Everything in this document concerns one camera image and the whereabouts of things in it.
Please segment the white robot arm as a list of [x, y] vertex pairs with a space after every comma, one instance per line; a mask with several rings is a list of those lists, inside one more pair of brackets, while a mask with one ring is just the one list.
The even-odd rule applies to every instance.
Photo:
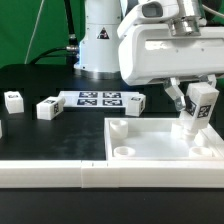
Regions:
[[199, 0], [85, 0], [86, 30], [74, 68], [129, 85], [163, 83], [183, 110], [181, 81], [224, 73], [224, 28], [208, 27], [206, 10]]

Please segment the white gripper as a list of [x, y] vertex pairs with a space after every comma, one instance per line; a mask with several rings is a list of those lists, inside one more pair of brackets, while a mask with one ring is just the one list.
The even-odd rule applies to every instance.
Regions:
[[175, 77], [203, 75], [200, 81], [215, 88], [214, 74], [224, 73], [224, 31], [221, 27], [202, 27], [200, 36], [178, 37], [171, 35], [166, 24], [138, 25], [122, 40], [118, 55], [121, 77], [128, 85], [168, 78], [164, 90], [176, 110], [183, 111], [185, 98]]

